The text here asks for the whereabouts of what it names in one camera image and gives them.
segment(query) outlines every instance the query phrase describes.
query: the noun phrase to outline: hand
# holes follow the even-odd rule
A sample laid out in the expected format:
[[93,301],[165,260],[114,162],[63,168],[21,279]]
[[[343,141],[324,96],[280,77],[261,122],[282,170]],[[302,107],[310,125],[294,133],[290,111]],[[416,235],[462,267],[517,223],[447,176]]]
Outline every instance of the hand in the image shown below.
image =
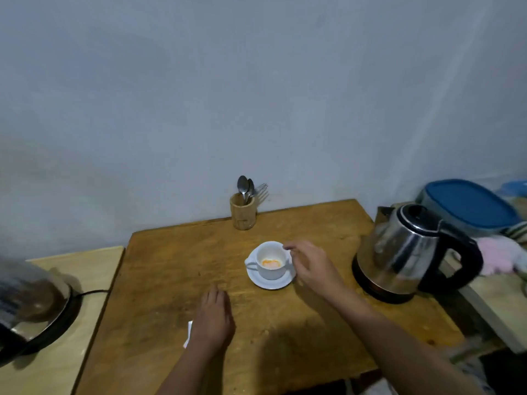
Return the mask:
[[188,346],[213,356],[232,339],[235,329],[229,296],[214,285],[201,297]]
[[342,277],[322,248],[298,239],[285,243],[284,249],[291,250],[293,266],[300,279],[322,298],[330,300],[346,289]]

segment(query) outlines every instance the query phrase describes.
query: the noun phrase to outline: white cup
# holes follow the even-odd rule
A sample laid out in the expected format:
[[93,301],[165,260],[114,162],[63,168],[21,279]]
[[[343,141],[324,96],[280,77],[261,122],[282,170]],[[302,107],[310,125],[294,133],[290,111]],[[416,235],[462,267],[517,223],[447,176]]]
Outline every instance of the white cup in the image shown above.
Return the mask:
[[[253,259],[245,261],[247,269],[257,270],[264,279],[277,280],[286,273],[290,255],[289,251],[284,250],[281,243],[267,241],[258,245],[251,255],[253,255]],[[266,259],[280,261],[280,267],[264,266],[262,262]]]

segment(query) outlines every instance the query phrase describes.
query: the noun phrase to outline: blue plastic container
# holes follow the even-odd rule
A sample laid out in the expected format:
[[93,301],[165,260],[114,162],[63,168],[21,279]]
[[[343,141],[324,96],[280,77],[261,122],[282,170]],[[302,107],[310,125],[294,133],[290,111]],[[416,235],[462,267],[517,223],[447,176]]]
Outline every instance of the blue plastic container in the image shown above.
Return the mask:
[[491,235],[522,221],[509,203],[468,180],[428,183],[418,202],[471,237]]

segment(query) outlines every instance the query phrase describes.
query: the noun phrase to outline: orange liquid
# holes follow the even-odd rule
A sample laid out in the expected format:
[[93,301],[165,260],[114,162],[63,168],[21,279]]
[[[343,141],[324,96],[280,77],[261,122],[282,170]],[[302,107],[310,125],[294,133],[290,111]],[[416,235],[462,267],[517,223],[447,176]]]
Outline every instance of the orange liquid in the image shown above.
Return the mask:
[[279,267],[282,267],[282,262],[278,259],[264,259],[262,261],[262,266],[267,267],[268,269],[278,269]]

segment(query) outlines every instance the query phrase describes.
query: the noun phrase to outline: kettle lid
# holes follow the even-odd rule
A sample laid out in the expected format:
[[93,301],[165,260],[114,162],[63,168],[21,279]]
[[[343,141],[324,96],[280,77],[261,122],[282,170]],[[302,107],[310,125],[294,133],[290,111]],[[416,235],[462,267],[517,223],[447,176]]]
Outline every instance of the kettle lid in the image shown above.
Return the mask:
[[408,204],[399,208],[397,217],[408,229],[422,235],[439,233],[441,218],[419,204]]

